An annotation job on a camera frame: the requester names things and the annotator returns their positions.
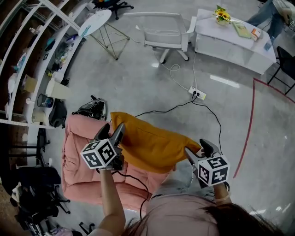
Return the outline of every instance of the power strip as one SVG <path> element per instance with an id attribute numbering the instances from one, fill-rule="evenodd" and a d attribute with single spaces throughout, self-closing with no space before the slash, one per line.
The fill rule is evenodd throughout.
<path id="1" fill-rule="evenodd" d="M 194 92 L 196 92 L 195 95 L 197 96 L 197 98 L 202 99 L 202 100 L 205 100 L 205 98 L 206 98 L 206 94 L 205 93 L 201 92 L 198 89 L 196 90 L 193 86 L 190 86 L 189 93 L 190 94 L 194 94 Z"/>

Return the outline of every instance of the pink shirt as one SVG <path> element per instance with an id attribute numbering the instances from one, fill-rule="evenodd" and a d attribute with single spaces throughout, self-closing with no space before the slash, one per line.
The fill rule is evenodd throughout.
<path id="1" fill-rule="evenodd" d="M 148 236 L 215 236 L 219 235 L 215 219 L 204 207 L 215 206 L 206 199 L 193 195 L 165 195 L 152 199 L 147 208 Z M 146 228 L 142 235 L 147 235 Z M 90 236 L 112 236 L 95 229 Z"/>

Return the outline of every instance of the concrete floor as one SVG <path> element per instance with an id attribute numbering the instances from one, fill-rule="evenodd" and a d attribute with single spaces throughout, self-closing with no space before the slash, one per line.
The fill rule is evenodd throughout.
<path id="1" fill-rule="evenodd" d="M 178 12 L 186 20 L 195 16 L 198 8 L 214 10 L 216 4 L 228 9 L 229 14 L 241 20 L 247 20 L 259 9 L 257 0 L 129 0 L 129 3 L 135 8 L 126 10 L 127 12 Z M 110 22 L 139 40 L 134 24 L 127 17 L 121 15 L 115 21 L 112 16 Z M 294 41 L 285 33 L 276 39 L 275 46 L 278 45 L 295 54 Z M 173 64 L 179 64 L 181 69 L 173 72 L 173 76 L 180 84 L 189 88 L 194 85 L 192 65 L 195 53 L 192 47 L 187 54 L 190 57 L 189 62 L 172 52 L 166 60 L 166 66 L 170 68 Z M 143 47 L 130 41 L 120 59 L 115 61 L 94 40 L 89 39 L 81 47 L 69 71 L 69 87 L 73 96 L 66 101 L 68 113 L 90 101 L 91 94 L 105 99 L 109 112 L 121 111 L 132 115 L 150 110 L 164 111 L 189 101 L 190 94 L 173 82 L 169 71 L 158 63 L 155 56 L 159 58 L 160 55 L 161 50 L 153 51 L 151 47 Z M 222 151 L 231 163 L 230 176 L 233 177 L 248 132 L 253 78 L 266 82 L 277 65 L 260 76 L 220 59 L 202 54 L 195 56 L 198 89 L 207 93 L 206 99 L 199 102 L 209 106 L 222 124 Z M 232 87 L 212 80 L 211 75 L 236 84 Z M 285 89 L 277 81 L 272 85 Z M 294 99 L 295 89 L 289 96 Z M 229 180 L 234 203 L 249 211 L 255 209 L 284 230 L 289 228 L 295 216 L 294 107 L 294 103 L 272 88 L 255 82 L 253 122 L 248 145 L 236 178 Z M 189 104 L 167 114 L 143 115 L 141 119 L 156 127 L 186 135 L 195 141 L 205 138 L 218 144 L 219 125 L 205 107 Z M 48 130 L 47 133 L 51 144 L 46 149 L 45 157 L 51 157 L 53 166 L 60 172 L 64 131 L 55 129 Z M 67 206 L 71 211 L 70 215 L 60 211 L 58 217 L 53 218 L 61 226 L 80 230 L 78 224 L 81 221 L 98 225 L 103 219 L 101 206 L 81 202 L 71 202 Z M 138 217 L 137 212 L 128 210 L 126 215 L 127 219 Z"/>

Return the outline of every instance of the flower bouquet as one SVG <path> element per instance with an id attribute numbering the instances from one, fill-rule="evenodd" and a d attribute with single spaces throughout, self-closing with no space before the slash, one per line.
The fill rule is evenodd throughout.
<path id="1" fill-rule="evenodd" d="M 231 23 L 230 15 L 226 12 L 224 8 L 217 5 L 217 10 L 214 11 L 214 16 L 216 16 L 216 21 L 220 25 L 226 25 Z"/>

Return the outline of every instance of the pink sofa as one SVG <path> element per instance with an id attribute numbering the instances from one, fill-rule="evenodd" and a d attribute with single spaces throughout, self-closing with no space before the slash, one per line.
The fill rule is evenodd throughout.
<path id="1" fill-rule="evenodd" d="M 64 196 L 74 201 L 101 204 L 100 175 L 91 170 L 80 157 L 82 148 L 94 138 L 106 121 L 82 115 L 71 115 L 67 119 L 62 149 L 62 188 Z M 123 174 L 140 179 L 148 188 L 150 196 L 160 186 L 167 174 L 156 174 L 141 170 L 125 162 Z M 147 193 L 137 180 L 115 174 L 114 180 L 124 208 L 136 210 Z"/>

